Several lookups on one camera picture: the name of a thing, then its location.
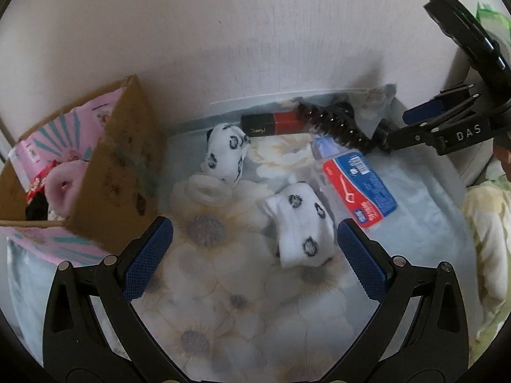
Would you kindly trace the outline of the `black spiral hair clip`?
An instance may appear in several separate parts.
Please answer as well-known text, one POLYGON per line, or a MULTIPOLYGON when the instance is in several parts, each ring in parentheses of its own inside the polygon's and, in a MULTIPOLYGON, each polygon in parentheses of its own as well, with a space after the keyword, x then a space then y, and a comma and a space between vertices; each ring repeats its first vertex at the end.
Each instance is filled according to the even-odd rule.
POLYGON ((343 147, 360 150, 363 154, 375 149, 387 154, 392 151, 387 137, 394 130, 393 125, 387 119, 382 119, 373 135, 368 137, 357 126, 353 107, 347 102, 340 101, 329 106, 299 102, 296 114, 300 121, 343 147))

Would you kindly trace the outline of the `pink fluffy slipper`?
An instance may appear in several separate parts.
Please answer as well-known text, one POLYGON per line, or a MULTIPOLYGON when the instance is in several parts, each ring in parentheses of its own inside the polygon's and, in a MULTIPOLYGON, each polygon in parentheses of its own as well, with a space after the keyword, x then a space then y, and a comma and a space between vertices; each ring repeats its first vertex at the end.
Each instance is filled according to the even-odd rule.
POLYGON ((75 160, 53 168, 46 178, 45 195, 49 207, 56 215, 67 218, 79 195, 88 162, 75 160))

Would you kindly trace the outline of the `red snack packet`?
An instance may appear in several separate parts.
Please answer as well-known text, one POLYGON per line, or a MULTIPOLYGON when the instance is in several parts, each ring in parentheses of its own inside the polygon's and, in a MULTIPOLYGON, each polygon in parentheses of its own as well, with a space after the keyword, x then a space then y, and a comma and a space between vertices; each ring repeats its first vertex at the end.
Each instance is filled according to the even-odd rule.
POLYGON ((58 164, 59 163, 56 162, 56 160, 53 160, 34 177, 33 181, 29 184, 28 193, 26 195, 26 201, 28 204, 33 201, 37 193, 44 192, 44 186, 48 174, 53 168, 56 168, 58 164))

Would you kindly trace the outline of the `red lip gloss black cap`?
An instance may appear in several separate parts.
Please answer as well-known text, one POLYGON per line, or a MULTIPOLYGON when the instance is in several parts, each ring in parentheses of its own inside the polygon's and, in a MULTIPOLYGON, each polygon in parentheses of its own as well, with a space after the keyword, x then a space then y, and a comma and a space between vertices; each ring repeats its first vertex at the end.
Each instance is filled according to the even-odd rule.
POLYGON ((295 110, 243 115, 240 124, 243 132, 251 138, 302 133, 306 128, 295 110))

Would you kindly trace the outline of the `blue red floss pick box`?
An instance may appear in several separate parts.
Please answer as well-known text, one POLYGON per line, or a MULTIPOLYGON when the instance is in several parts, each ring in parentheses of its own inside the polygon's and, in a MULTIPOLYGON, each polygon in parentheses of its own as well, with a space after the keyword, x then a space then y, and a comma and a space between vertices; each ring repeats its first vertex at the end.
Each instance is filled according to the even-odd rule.
POLYGON ((327 158, 320 168, 333 196, 359 227, 379 224, 398 208, 395 198, 360 151, 348 150, 327 158))

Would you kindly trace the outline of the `blue cosmetic box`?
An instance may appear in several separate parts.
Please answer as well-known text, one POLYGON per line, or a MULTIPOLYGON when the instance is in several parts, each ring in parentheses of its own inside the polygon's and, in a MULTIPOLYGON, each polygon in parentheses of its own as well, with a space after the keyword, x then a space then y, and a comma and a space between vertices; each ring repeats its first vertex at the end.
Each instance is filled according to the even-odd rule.
POLYGON ((347 150, 347 147, 338 144, 331 137, 315 135, 312 141, 312 152, 314 158, 317 160, 337 156, 339 154, 346 153, 347 150))

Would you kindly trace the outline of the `yellow green floral bedding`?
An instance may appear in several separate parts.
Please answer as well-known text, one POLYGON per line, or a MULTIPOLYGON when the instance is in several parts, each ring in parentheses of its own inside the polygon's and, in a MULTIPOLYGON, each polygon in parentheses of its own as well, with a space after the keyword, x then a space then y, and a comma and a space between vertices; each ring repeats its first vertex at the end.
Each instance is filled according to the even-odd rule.
POLYGON ((483 179, 469 188, 462 211, 477 250, 483 324, 479 344, 491 342, 510 314, 510 148, 492 141, 483 179))

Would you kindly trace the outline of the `floral blue table cloth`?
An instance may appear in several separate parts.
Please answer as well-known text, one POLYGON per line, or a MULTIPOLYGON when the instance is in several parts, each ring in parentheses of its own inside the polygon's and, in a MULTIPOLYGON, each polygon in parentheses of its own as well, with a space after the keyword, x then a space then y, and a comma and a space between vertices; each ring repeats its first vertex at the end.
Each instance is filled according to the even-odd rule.
MULTIPOLYGON (((243 115, 296 111, 299 102, 329 106, 340 101, 359 110, 355 93, 320 95, 202 119, 173 137, 164 134, 158 215, 152 222, 167 218, 173 237, 132 306, 186 382, 324 382, 322 377, 377 309, 378 302, 365 294, 338 245, 338 225, 354 219, 321 174, 326 159, 314 158, 314 136, 324 135, 305 123, 302 133, 249 137, 242 178, 235 186, 201 171, 207 132, 217 124, 242 130, 243 115), (284 268, 275 222, 263 204, 299 182, 313 188, 332 218, 334 254, 321 266, 284 268)), ((427 146, 363 155, 398 208, 379 224, 358 227, 392 257, 420 267, 442 262, 454 267, 468 323, 469 368, 469 347, 482 309, 475 243, 461 212, 465 186, 450 160, 427 146)), ((30 222, 64 219, 50 209, 45 186, 25 214, 30 222)), ((54 265, 7 239, 17 320, 35 363, 47 372, 43 326, 57 267, 64 261, 84 266, 69 260, 54 265)))

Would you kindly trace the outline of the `cardboard box pink lining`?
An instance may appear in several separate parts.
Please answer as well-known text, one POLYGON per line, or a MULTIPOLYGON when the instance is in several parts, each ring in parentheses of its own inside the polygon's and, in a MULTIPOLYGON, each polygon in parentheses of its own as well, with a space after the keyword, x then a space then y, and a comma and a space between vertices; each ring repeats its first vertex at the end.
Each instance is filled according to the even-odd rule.
POLYGON ((22 139, 28 156, 16 154, 1 173, 1 232, 37 257, 54 265, 94 265, 120 253, 158 215, 164 133, 137 76, 58 110, 22 139), (28 221, 28 194, 17 169, 34 164, 33 179, 50 163, 70 158, 88 168, 68 217, 28 221))

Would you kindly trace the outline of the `panda pattern white sock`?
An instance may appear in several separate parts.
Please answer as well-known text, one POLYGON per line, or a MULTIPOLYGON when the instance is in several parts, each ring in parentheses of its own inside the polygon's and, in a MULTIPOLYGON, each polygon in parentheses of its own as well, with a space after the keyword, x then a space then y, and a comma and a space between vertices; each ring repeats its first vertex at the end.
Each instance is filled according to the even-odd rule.
POLYGON ((201 171, 235 186, 242 178, 243 163, 249 147, 248 135, 238 126, 217 124, 207 132, 207 150, 201 171))

